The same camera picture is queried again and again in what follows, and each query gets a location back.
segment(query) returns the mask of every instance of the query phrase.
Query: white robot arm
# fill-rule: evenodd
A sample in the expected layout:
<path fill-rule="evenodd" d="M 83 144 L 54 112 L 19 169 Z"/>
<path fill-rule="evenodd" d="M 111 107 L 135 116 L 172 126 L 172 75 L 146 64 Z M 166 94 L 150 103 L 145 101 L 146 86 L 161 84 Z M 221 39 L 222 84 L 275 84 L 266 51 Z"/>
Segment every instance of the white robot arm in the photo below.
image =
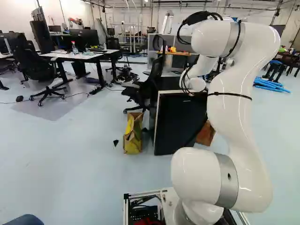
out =
<path fill-rule="evenodd" d="M 226 55 L 234 59 L 234 66 L 212 80 L 207 100 L 208 119 L 226 138 L 229 153 L 182 148 L 174 154 L 171 177 L 180 198 L 177 208 L 197 225 L 217 222 L 223 207 L 262 212 L 272 200 L 272 185 L 249 124 L 251 92 L 260 69 L 278 52 L 280 37 L 262 24 L 206 20 L 193 32 L 191 45 L 203 56 L 201 61 Z M 207 62 L 207 70 L 214 62 Z M 197 63 L 190 70 L 192 87 L 199 86 L 193 84 L 196 70 L 207 72 L 202 66 Z"/>

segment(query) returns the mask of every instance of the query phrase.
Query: floor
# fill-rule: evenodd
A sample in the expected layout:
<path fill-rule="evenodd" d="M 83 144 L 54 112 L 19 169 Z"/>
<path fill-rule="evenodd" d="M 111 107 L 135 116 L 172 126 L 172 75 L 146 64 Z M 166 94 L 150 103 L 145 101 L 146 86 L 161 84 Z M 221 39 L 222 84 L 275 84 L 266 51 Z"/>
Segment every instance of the floor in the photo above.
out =
<path fill-rule="evenodd" d="M 64 67 L 74 76 L 68 62 Z M 103 71 L 108 67 L 102 63 Z M 146 79 L 146 65 L 131 67 Z M 95 65 L 86 64 L 86 69 L 97 77 Z M 0 91 L 0 102 L 14 102 L 18 95 L 27 99 L 34 92 L 34 84 L 24 87 L 20 78 L 19 73 L 1 76 L 10 90 Z M 299 224 L 300 77 L 283 74 L 280 80 L 291 94 L 253 91 L 253 130 L 274 185 L 271 206 L 264 213 L 247 214 L 253 225 Z M 92 88 L 77 80 L 66 95 Z M 171 186 L 171 156 L 154 156 L 149 140 L 142 154 L 123 154 L 127 117 L 122 111 L 135 104 L 126 102 L 121 89 L 115 85 L 114 91 L 104 89 L 94 96 L 51 98 L 42 108 L 37 101 L 0 104 L 1 224 L 26 213 L 45 225 L 122 224 L 124 193 Z M 116 147 L 115 139 L 120 141 Z M 227 145 L 216 135 L 209 149 L 226 153 Z"/>

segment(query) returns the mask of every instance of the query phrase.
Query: yellow bag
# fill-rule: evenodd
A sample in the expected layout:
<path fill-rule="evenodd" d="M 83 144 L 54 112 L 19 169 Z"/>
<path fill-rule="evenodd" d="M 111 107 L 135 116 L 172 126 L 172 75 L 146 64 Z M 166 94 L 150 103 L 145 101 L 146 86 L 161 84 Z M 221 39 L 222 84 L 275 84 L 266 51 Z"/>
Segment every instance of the yellow bag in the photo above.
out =
<path fill-rule="evenodd" d="M 142 152 L 142 123 L 143 112 L 129 112 L 127 126 L 123 136 L 123 149 L 126 154 Z"/>

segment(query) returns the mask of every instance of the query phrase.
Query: paper bag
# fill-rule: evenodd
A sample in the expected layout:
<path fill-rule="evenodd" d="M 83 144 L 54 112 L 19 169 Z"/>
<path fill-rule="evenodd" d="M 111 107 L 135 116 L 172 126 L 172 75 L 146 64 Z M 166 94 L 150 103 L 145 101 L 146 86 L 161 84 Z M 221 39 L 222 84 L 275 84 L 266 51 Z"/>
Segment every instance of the paper bag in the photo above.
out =
<path fill-rule="evenodd" d="M 212 139 L 214 138 L 216 131 L 211 126 L 210 122 L 207 120 L 201 131 L 198 133 L 196 137 L 196 142 L 199 144 L 203 144 L 206 146 L 210 146 Z"/>
<path fill-rule="evenodd" d="M 127 126 L 123 136 L 123 149 L 126 154 L 142 152 L 142 123 L 143 112 L 129 112 Z"/>

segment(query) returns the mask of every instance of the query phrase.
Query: table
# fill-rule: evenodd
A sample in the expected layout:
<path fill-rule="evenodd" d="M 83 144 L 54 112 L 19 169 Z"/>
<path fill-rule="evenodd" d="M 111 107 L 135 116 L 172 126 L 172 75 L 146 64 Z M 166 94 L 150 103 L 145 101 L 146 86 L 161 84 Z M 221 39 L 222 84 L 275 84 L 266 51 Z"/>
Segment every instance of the table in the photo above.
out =
<path fill-rule="evenodd" d="M 53 58 L 53 57 L 58 58 L 57 65 L 58 65 L 58 68 L 60 70 L 60 76 L 61 76 L 63 82 L 55 85 L 54 87 L 61 86 L 61 85 L 66 84 L 66 83 L 73 80 L 73 79 L 67 79 L 66 72 L 65 72 L 64 67 L 62 65 L 63 61 L 72 61 L 72 62 L 81 61 L 81 62 L 95 63 L 96 64 L 99 83 L 101 85 L 101 88 L 104 88 L 105 85 L 106 85 L 106 82 L 103 78 L 102 69 L 101 69 L 101 65 L 100 65 L 100 57 L 102 55 L 103 54 L 83 55 L 82 53 L 75 55 L 72 52 L 67 53 L 67 54 L 51 52 L 51 53 L 47 53 L 47 54 L 42 54 L 40 56 L 41 57 L 47 57 L 47 58 Z"/>
<path fill-rule="evenodd" d="M 102 60 L 110 60 L 111 63 L 112 63 L 112 81 L 111 83 L 114 83 L 116 80 L 117 80 L 117 73 L 116 73 L 116 63 L 118 61 L 118 58 L 120 56 L 120 50 L 118 49 L 107 49 L 106 50 L 107 52 L 98 52 L 97 49 L 90 49 L 90 52 L 93 52 L 93 53 L 101 53 L 102 54 L 102 57 L 101 59 Z"/>
<path fill-rule="evenodd" d="M 0 59 L 7 59 L 11 57 L 13 57 L 13 54 L 5 54 L 5 55 L 0 54 Z"/>
<path fill-rule="evenodd" d="M 7 60 L 7 59 L 10 59 L 10 58 L 12 58 L 12 57 L 13 57 L 13 54 L 5 54 L 5 55 L 0 54 L 0 60 Z M 8 87 L 5 87 L 5 86 L 3 85 L 3 83 L 0 81 L 0 89 L 1 89 L 1 90 L 8 90 L 9 88 L 8 88 Z"/>

